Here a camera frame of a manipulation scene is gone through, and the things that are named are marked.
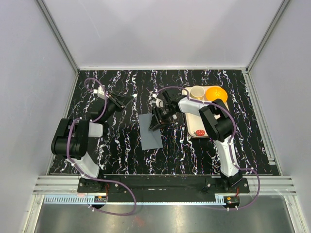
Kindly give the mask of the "grey paper envelope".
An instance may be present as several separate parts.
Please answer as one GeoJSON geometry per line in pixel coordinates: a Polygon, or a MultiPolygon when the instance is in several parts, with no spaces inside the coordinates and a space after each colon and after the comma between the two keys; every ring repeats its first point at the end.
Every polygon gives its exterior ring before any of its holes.
{"type": "Polygon", "coordinates": [[[163,148],[160,130],[152,131],[149,129],[152,114],[142,114],[138,116],[140,141],[142,150],[152,150],[163,148]]]}

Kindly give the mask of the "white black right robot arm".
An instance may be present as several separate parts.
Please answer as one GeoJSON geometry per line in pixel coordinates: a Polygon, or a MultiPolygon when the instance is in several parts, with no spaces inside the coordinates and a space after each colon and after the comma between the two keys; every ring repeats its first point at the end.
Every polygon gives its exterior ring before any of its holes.
{"type": "Polygon", "coordinates": [[[232,192],[242,180],[242,172],[238,169],[236,155],[233,151],[233,137],[236,131],[235,122],[228,108],[221,99],[212,102],[196,100],[189,94],[171,95],[163,88],[162,96],[152,95],[152,118],[150,131],[156,131],[172,124],[177,113],[193,114],[200,117],[205,132],[217,148],[220,159],[220,183],[225,192],[232,192]]]}

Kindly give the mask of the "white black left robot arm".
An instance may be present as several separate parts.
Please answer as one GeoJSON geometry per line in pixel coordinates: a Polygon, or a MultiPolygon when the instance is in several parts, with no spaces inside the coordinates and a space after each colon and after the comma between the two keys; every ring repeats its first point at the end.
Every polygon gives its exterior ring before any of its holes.
{"type": "Polygon", "coordinates": [[[107,129],[107,120],[115,112],[123,111],[136,97],[118,96],[113,93],[100,94],[103,106],[96,112],[92,112],[88,119],[60,120],[51,143],[52,154],[66,159],[76,168],[83,178],[88,180],[88,187],[94,192],[104,189],[105,180],[99,177],[99,166],[92,160],[87,152],[88,141],[91,137],[100,138],[107,129]]]}

